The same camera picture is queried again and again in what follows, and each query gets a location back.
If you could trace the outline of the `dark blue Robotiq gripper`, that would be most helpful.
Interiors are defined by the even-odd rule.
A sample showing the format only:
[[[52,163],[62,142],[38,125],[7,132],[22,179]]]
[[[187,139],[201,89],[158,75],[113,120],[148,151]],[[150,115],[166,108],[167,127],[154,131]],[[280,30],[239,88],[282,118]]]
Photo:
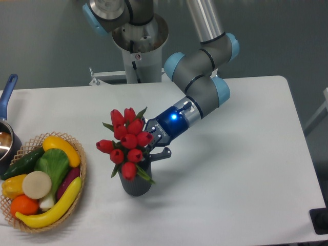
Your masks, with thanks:
[[[153,136],[153,140],[146,149],[150,152],[149,161],[159,161],[172,156],[172,151],[168,147],[172,140],[177,138],[189,128],[184,112],[190,105],[177,108],[171,106],[153,119],[149,119],[145,131]],[[164,147],[161,152],[154,153],[156,147]]]

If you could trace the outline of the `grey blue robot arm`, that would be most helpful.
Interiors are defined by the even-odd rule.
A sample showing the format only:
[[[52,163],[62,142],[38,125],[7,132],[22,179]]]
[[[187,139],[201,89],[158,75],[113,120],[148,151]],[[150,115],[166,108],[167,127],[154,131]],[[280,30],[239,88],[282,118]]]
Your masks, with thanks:
[[[174,53],[163,63],[168,26],[154,12],[153,1],[87,1],[83,5],[95,32],[111,33],[120,48],[127,83],[160,82],[166,74],[184,93],[183,99],[146,122],[146,131],[153,136],[146,147],[150,161],[170,157],[170,142],[230,97],[226,82],[212,73],[238,55],[238,40],[224,31],[212,1],[187,1],[187,7],[201,47],[191,55]],[[155,147],[163,151],[151,154]]]

